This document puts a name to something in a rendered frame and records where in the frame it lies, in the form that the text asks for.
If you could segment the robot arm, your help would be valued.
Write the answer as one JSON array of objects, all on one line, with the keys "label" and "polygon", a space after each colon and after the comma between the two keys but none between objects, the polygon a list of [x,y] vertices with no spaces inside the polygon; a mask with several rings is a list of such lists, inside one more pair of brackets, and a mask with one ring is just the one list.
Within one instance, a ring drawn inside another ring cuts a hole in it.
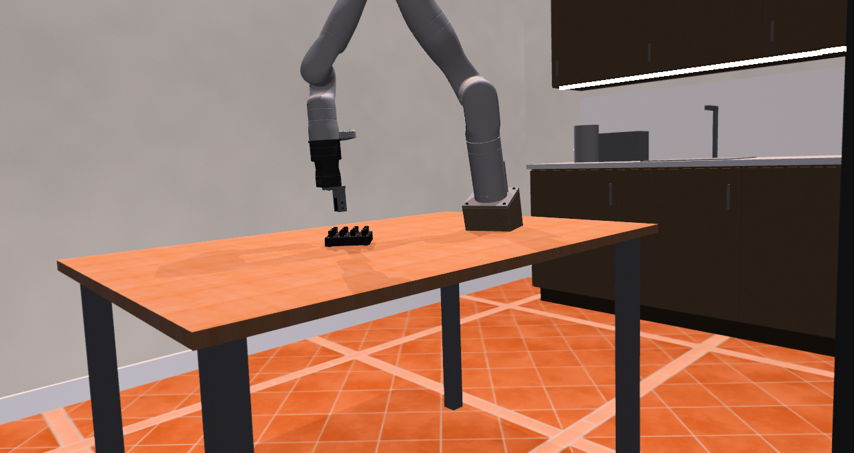
[{"label": "robot arm", "polygon": [[[308,121],[338,119],[334,61],[350,43],[367,0],[338,0],[301,63],[310,84]],[[466,145],[474,199],[495,203],[507,196],[500,140],[499,98],[493,84],[468,60],[456,31],[435,0],[396,0],[404,21],[456,93],[466,118]]]}]

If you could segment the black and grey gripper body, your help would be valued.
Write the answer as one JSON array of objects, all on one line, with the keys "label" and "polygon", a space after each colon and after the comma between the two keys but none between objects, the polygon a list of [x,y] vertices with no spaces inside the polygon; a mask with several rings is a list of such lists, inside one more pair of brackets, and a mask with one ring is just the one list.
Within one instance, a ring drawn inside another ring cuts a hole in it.
[{"label": "black and grey gripper body", "polygon": [[342,186],[340,141],[355,139],[355,130],[339,131],[337,119],[317,119],[308,122],[308,135],[311,161],[316,167],[316,187]]}]

